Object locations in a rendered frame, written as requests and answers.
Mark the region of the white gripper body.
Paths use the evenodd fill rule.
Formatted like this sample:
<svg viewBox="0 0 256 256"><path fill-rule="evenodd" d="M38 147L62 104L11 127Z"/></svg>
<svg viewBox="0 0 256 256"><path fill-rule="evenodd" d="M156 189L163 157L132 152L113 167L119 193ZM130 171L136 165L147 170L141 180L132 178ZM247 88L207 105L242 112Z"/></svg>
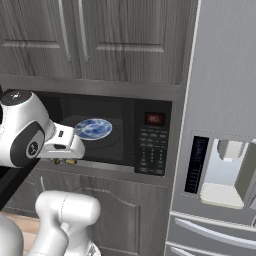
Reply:
<svg viewBox="0 0 256 256"><path fill-rule="evenodd" d="M39 158L81 159L85 146L72 127L56 127L54 135L47 140Z"/></svg>

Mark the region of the grey steel fridge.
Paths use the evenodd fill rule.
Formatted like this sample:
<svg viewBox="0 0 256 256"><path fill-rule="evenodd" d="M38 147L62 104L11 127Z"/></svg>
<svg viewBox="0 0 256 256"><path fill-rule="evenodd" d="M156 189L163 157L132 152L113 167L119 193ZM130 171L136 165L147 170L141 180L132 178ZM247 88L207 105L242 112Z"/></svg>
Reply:
<svg viewBox="0 0 256 256"><path fill-rule="evenodd" d="M164 256L256 256L256 0L199 0Z"/></svg>

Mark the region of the grey wood cupboard door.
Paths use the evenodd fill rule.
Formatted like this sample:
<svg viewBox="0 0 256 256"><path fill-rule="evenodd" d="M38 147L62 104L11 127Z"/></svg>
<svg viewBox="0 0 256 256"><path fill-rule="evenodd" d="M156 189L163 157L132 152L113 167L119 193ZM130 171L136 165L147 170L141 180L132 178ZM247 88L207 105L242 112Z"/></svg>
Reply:
<svg viewBox="0 0 256 256"><path fill-rule="evenodd" d="M0 75L80 78L73 1L63 0L71 63L58 0L0 0Z"/></svg>
<svg viewBox="0 0 256 256"><path fill-rule="evenodd" d="M72 1L84 79L181 82L198 0L83 0L88 63L82 48L78 0Z"/></svg>

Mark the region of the blue and white plate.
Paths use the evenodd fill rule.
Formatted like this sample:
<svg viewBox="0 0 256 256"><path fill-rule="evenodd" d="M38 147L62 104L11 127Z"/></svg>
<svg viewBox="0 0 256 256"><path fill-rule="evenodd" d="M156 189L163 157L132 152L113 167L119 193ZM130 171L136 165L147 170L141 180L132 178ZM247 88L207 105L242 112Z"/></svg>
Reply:
<svg viewBox="0 0 256 256"><path fill-rule="evenodd" d="M112 124L99 118L86 119L75 126L75 133L82 140L100 140L112 132Z"/></svg>

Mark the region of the black microwave oven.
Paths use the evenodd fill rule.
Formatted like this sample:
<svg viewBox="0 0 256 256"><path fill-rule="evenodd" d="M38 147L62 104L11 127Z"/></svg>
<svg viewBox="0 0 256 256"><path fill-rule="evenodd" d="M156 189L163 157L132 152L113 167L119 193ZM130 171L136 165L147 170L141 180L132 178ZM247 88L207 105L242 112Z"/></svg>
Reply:
<svg viewBox="0 0 256 256"><path fill-rule="evenodd" d="M86 161L132 166L136 173L165 174L172 103L152 99L36 93L52 121L74 127L93 118L112 124L99 140L84 140Z"/></svg>

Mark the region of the grey arched cupboard door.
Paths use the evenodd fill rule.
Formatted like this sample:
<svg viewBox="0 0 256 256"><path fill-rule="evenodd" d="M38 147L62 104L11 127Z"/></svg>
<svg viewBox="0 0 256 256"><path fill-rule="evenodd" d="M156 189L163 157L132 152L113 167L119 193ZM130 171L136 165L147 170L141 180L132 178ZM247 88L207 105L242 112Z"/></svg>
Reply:
<svg viewBox="0 0 256 256"><path fill-rule="evenodd" d="M80 187L76 192L100 202L100 217L88 232L102 256L139 256L140 207L107 189Z"/></svg>
<svg viewBox="0 0 256 256"><path fill-rule="evenodd" d="M6 203L2 211L37 218L35 203L38 196L43 192L40 183L41 176L43 176L46 191L75 192L80 187L78 175L35 168Z"/></svg>

